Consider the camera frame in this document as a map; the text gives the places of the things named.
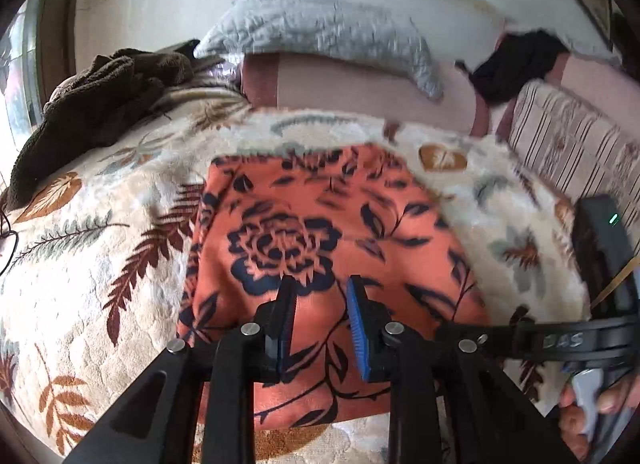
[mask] bedspread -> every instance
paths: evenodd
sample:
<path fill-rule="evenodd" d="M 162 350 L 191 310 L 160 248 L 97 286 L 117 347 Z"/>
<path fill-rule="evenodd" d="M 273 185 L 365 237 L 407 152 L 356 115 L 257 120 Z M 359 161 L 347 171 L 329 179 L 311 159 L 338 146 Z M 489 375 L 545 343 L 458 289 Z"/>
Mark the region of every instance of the bedspread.
<path fill-rule="evenodd" d="M 185 100 L 178 107 L 67 165 L 9 214 L 19 239 L 0 280 L 0 397 L 56 452 L 67 454 L 175 335 L 193 220 L 219 155 L 377 143 L 441 202 L 495 322 L 583 317 L 570 206 L 492 137 L 417 124 L 389 132 L 357 114 L 252 108 L 222 88 L 186 92 L 174 92 Z M 2 260 L 11 247 L 0 246 Z M 558 368 L 510 362 L 507 370 L 541 410 L 557 399 Z M 382 462 L 383 426 L 377 416 L 262 432 L 258 456 Z"/>

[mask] hand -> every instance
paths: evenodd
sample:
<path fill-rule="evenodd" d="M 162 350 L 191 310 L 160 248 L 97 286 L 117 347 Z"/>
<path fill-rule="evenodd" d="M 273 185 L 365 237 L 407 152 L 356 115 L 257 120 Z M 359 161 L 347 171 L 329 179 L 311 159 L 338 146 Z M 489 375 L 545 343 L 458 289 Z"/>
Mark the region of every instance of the hand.
<path fill-rule="evenodd" d="M 598 411 L 601 414 L 613 414 L 620 411 L 623 400 L 630 385 L 630 378 L 623 378 L 611 388 L 604 391 L 598 397 Z M 631 392 L 626 399 L 625 406 L 637 408 L 640 403 L 640 376 L 633 383 Z M 580 432 L 584 429 L 585 415 L 575 404 L 575 392 L 570 384 L 567 384 L 558 401 L 560 405 L 560 432 L 562 440 L 569 449 L 574 452 L 578 460 L 583 461 L 589 454 L 589 442 L 587 437 Z"/>

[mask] orange floral fabric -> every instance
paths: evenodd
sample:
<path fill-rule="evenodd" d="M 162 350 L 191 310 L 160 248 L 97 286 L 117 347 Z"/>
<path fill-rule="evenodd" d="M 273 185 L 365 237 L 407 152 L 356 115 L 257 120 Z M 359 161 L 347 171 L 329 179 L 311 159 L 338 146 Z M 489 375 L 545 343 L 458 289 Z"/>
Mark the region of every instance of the orange floral fabric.
<path fill-rule="evenodd" d="M 216 158 L 202 194 L 177 331 L 210 343 L 298 282 L 283 383 L 255 385 L 255 425 L 272 430 L 388 412 L 388 384 L 360 379 L 345 288 L 426 338 L 441 321 L 487 323 L 460 244 L 404 160 L 377 145 Z"/>

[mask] black garment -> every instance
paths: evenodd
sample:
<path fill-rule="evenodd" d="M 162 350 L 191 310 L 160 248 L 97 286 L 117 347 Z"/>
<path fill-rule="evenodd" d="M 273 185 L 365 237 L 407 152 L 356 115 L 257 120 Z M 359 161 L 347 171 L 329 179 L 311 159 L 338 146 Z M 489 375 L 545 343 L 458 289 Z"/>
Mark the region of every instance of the black garment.
<path fill-rule="evenodd" d="M 118 50 L 65 81 L 11 171 L 6 210 L 26 206 L 38 184 L 95 147 L 110 146 L 144 117 L 164 88 L 193 78 L 187 57 Z"/>
<path fill-rule="evenodd" d="M 563 52 L 562 42 L 543 30 L 507 34 L 469 80 L 488 104 L 507 102 L 531 79 L 543 79 Z"/>

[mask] striped pillow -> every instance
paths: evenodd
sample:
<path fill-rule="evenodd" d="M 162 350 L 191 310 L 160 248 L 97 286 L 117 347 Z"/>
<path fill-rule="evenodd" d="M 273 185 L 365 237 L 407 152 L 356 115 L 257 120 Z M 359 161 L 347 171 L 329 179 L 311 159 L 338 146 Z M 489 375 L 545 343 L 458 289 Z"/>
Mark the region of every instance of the striped pillow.
<path fill-rule="evenodd" d="M 572 201 L 610 193 L 640 251 L 640 143 L 586 102 L 546 84 L 528 82 L 513 112 L 509 144 L 524 164 Z"/>

